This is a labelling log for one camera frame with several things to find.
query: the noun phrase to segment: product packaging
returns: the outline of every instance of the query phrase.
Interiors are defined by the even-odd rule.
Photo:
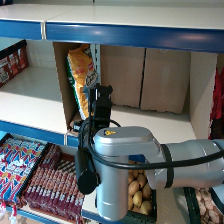
[[[28,67],[26,46],[22,40],[0,51],[0,88]]]
[[[88,117],[88,91],[98,81],[89,44],[69,50],[67,57],[68,79],[73,87],[80,116]]]

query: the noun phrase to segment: blue shelf edge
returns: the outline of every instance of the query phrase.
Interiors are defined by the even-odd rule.
[[[6,206],[6,210],[9,211],[9,212],[12,212],[12,207]],[[37,222],[44,223],[44,224],[60,224],[58,222],[43,218],[41,216],[26,212],[26,211],[23,211],[23,210],[20,210],[20,209],[17,209],[17,214],[21,215],[25,218],[32,219],[32,220],[35,220]]]
[[[0,121],[0,131],[35,138],[58,145],[64,145],[64,134],[58,134],[19,124]]]
[[[46,23],[51,41],[224,53],[224,30]]]
[[[42,40],[41,22],[0,20],[0,37]]]
[[[67,146],[78,148],[78,137],[67,135]]]

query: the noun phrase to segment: chocolate bar package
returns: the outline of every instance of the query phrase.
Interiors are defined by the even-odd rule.
[[[12,2],[0,0],[0,5]],[[28,67],[27,43],[22,40],[0,51],[0,88]]]

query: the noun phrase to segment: snack bag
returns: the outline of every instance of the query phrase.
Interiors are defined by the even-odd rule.
[[[88,91],[98,81],[89,44],[70,50],[67,58],[68,78],[74,89],[80,116],[88,117]]]

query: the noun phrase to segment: white shelf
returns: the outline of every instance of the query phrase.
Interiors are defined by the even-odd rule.
[[[103,2],[77,5],[48,22],[224,29],[224,4]]]
[[[142,111],[131,107],[113,106],[111,119],[121,126],[148,128],[161,143],[178,143],[196,139],[189,115]]]
[[[65,5],[14,4],[0,8],[0,20],[45,22],[70,10]]]
[[[47,214],[44,214],[44,213],[41,213],[41,212],[34,211],[34,210],[30,209],[30,207],[28,205],[21,208],[21,210],[25,211],[25,212],[29,212],[33,215],[45,218],[45,219],[49,219],[49,220],[54,221],[56,223],[62,223],[63,222],[64,224],[71,224],[71,222],[67,222],[65,220],[62,221],[62,219],[60,219],[60,218],[56,218],[56,217],[51,216],[51,215],[47,215]]]
[[[0,105],[1,121],[67,132],[56,70],[26,68],[0,89]]]

